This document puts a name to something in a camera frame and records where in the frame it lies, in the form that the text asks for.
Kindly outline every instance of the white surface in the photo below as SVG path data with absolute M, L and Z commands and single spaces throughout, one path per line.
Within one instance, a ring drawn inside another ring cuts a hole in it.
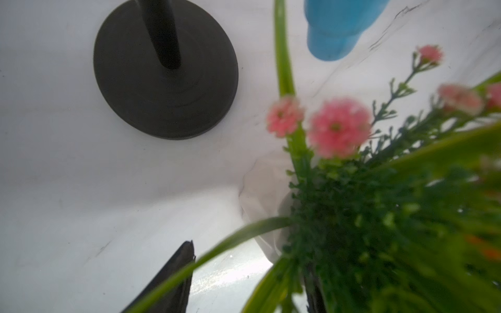
M 93 43 L 121 2 L 0 0 L 1 312 L 120 311 L 184 240 L 200 255 L 243 224 L 242 177 L 283 144 L 264 126 L 277 97 L 272 1 L 194 0 L 227 31 L 240 80 L 225 119 L 185 141 L 133 129 L 99 92 Z M 441 44 L 445 62 L 413 81 L 423 92 L 400 101 L 402 113 L 426 107 L 440 82 L 474 84 L 501 68 L 499 0 L 391 0 L 333 63 L 309 54 L 302 1 L 288 3 L 310 108 L 334 95 L 386 99 L 416 45 Z M 237 312 L 270 265 L 253 241 L 229 255 L 194 276 L 189 313 Z

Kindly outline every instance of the blue object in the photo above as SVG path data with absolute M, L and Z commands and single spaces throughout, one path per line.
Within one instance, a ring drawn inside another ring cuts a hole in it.
M 305 0 L 308 48 L 320 60 L 345 57 L 389 0 Z

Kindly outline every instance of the orange flower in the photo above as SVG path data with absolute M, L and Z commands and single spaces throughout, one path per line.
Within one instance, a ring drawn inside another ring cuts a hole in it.
M 485 240 L 478 238 L 477 236 L 474 235 L 465 235 L 464 238 L 471 244 L 475 245 L 486 244 Z
M 501 261 L 501 251 L 493 248 L 482 249 L 482 254 L 491 261 Z

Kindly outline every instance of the black object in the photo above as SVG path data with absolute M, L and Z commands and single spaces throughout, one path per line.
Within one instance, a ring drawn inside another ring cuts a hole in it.
M 167 264 L 158 272 L 153 280 L 145 287 L 145 289 L 130 303 L 122 313 L 130 309 L 144 295 L 155 289 L 158 285 L 168 279 L 172 274 L 176 273 L 183 266 L 195 260 L 195 250 L 193 241 L 185 241 L 181 247 L 169 259 Z M 154 304 L 148 313 L 186 313 L 188 305 L 189 289 L 191 286 L 191 275 L 176 289 L 166 294 L 156 304 Z
M 166 139 L 214 127 L 238 84 L 228 36 L 186 0 L 130 0 L 116 8 L 97 34 L 94 73 L 124 121 Z
M 308 313 L 327 313 L 322 292 L 318 287 L 315 287 L 313 292 L 307 290 L 306 297 L 308 299 Z

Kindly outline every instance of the pink carnation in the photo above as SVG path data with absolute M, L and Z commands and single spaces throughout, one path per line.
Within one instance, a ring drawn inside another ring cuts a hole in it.
M 323 158 L 348 158 L 370 135 L 369 111 L 358 101 L 344 98 L 326 101 L 312 118 L 308 138 Z
M 276 101 L 266 117 L 268 131 L 279 138 L 290 135 L 298 128 L 298 123 L 304 119 L 305 110 L 300 108 L 295 97 L 285 96 Z
M 471 116 L 477 116 L 483 110 L 482 98 L 472 89 L 460 85 L 443 84 L 438 94 L 444 101 L 446 111 L 459 110 Z
M 425 45 L 417 50 L 421 54 L 421 64 L 440 63 L 442 60 L 442 50 L 438 46 Z
M 487 86 L 487 98 L 489 108 L 501 109 L 501 83 Z

